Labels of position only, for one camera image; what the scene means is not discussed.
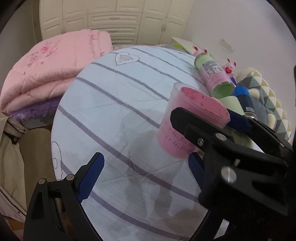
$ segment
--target heart drawing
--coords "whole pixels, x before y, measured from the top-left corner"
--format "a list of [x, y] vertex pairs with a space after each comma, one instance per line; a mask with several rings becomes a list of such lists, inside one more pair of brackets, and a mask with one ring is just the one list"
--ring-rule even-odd
[[116, 54], [116, 56], [115, 56], [116, 65], [134, 63], [139, 60], [140, 60], [140, 58], [138, 56], [131, 55], [128, 52], [121, 52], [121, 53]]

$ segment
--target red heart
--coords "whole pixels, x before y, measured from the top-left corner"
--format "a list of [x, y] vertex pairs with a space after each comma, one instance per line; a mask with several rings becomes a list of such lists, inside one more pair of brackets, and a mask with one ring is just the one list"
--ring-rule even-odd
[[231, 74], [231, 73], [232, 73], [232, 70], [231, 70], [229, 67], [226, 67], [226, 68], [225, 68], [225, 72], [226, 72], [227, 74]]

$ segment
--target pink flower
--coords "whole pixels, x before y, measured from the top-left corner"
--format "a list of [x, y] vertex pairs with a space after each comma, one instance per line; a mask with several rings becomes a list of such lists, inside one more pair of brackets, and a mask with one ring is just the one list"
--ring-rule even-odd
[[41, 51], [42, 51], [42, 52], [46, 52], [48, 49], [49, 49], [49, 46], [44, 46], [44, 47], [41, 49]]

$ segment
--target striped tablecloth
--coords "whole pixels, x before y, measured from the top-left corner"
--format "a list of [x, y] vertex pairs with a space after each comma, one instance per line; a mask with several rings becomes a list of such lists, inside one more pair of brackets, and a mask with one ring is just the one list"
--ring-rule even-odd
[[206, 213], [188, 163], [157, 141], [175, 82], [208, 94], [193, 63], [165, 48], [117, 50], [87, 66], [60, 102], [52, 129], [55, 174], [76, 173], [103, 153], [105, 167], [82, 206], [105, 241], [188, 240]]

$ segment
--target barcode label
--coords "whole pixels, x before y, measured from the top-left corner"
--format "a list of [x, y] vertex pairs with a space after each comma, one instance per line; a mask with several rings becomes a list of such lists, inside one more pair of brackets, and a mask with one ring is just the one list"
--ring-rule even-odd
[[224, 70], [215, 60], [209, 60], [202, 65], [204, 72], [207, 73], [209, 77], [216, 73], [223, 73]]

